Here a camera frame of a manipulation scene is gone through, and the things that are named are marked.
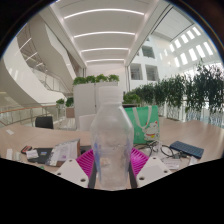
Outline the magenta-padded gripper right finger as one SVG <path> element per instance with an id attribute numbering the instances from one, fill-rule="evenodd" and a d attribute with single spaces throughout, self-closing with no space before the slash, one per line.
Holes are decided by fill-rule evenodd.
<path id="1" fill-rule="evenodd" d="M 146 186 L 169 174 L 171 171 L 157 156 L 148 157 L 140 150 L 132 149 L 129 168 L 132 189 Z"/>

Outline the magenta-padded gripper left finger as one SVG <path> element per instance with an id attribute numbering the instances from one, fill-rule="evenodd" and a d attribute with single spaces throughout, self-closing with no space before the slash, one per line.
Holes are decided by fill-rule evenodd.
<path id="1" fill-rule="evenodd" d="M 93 189 L 96 183 L 96 167 L 92 150 L 77 159 L 68 159 L 56 175 L 84 188 Z"/>

